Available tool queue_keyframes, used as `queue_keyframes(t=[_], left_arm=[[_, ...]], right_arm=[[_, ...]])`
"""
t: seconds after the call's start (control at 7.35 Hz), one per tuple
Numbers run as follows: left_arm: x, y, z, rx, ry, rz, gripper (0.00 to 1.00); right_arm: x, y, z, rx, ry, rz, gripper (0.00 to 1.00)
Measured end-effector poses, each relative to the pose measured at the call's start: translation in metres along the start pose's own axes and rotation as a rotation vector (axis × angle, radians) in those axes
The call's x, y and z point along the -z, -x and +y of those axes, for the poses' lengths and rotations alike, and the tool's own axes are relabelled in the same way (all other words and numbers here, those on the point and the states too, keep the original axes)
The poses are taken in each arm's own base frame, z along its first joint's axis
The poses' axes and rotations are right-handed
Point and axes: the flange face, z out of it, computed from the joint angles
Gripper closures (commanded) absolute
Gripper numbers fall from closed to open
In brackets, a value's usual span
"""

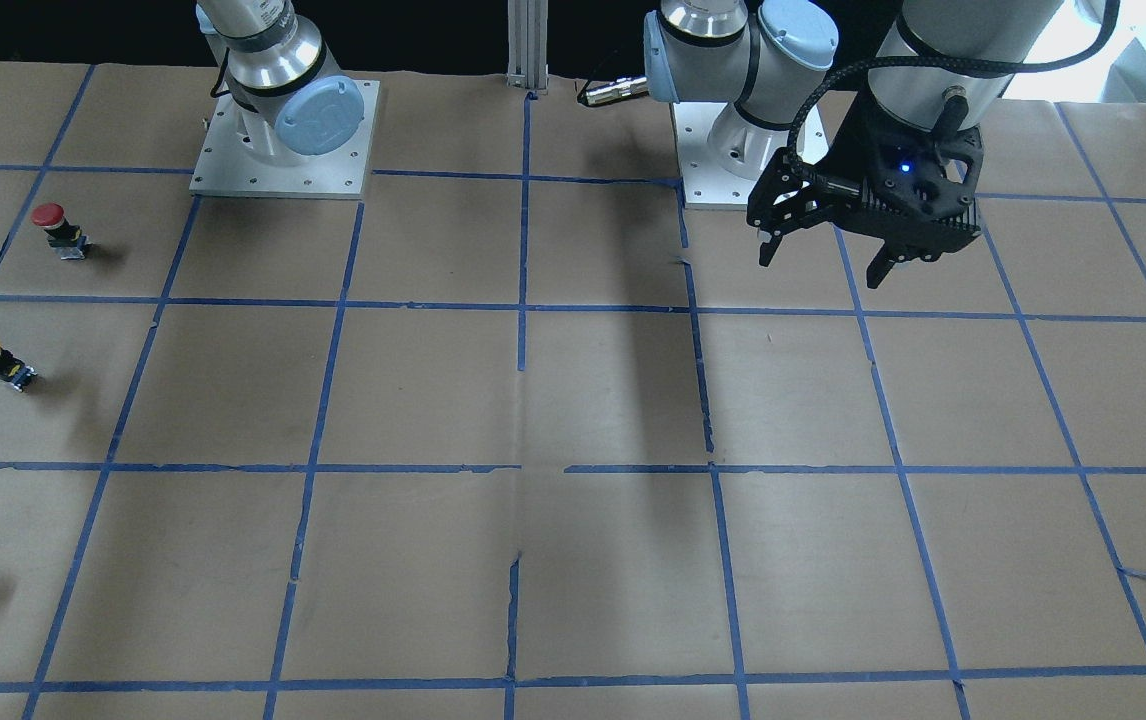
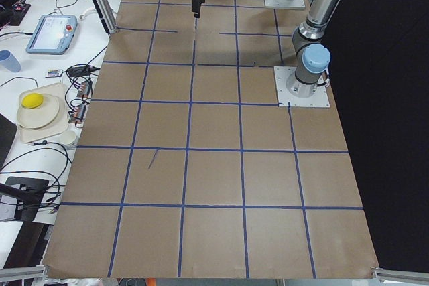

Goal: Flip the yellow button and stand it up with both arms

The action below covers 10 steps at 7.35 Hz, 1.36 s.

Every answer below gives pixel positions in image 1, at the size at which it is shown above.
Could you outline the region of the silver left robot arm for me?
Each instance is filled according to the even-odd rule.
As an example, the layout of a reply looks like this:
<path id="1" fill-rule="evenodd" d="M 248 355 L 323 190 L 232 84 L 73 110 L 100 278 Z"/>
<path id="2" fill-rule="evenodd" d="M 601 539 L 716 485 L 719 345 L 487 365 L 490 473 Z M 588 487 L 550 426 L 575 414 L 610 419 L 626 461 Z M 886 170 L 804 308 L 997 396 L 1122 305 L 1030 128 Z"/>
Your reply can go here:
<path id="1" fill-rule="evenodd" d="M 643 75 L 578 94 L 587 108 L 647 94 L 720 102 L 725 167 L 751 179 L 746 222 L 768 266 L 788 234 L 833 224 L 881 241 L 866 271 L 934 263 L 983 233 L 980 123 L 1017 75 L 1091 58 L 1121 5 L 1093 1 L 1080 53 L 1027 58 L 1054 1 L 903 1 L 871 56 L 837 64 L 842 33 L 811 1 L 664 1 L 643 22 Z"/>

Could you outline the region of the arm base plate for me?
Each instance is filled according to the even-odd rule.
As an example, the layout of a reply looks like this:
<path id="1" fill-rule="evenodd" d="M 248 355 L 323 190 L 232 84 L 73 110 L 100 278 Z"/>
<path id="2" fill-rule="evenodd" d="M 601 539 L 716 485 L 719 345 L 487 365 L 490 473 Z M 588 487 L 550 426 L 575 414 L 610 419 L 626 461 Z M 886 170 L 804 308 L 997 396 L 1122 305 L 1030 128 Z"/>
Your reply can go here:
<path id="1" fill-rule="evenodd" d="M 358 89 L 363 122 L 339 149 L 322 155 L 290 150 L 233 96 L 218 99 L 189 190 L 227 199 L 363 199 L 382 89 L 377 79 L 359 79 Z"/>
<path id="2" fill-rule="evenodd" d="M 684 204 L 698 210 L 745 210 L 787 131 L 748 123 L 725 102 L 670 105 Z"/>

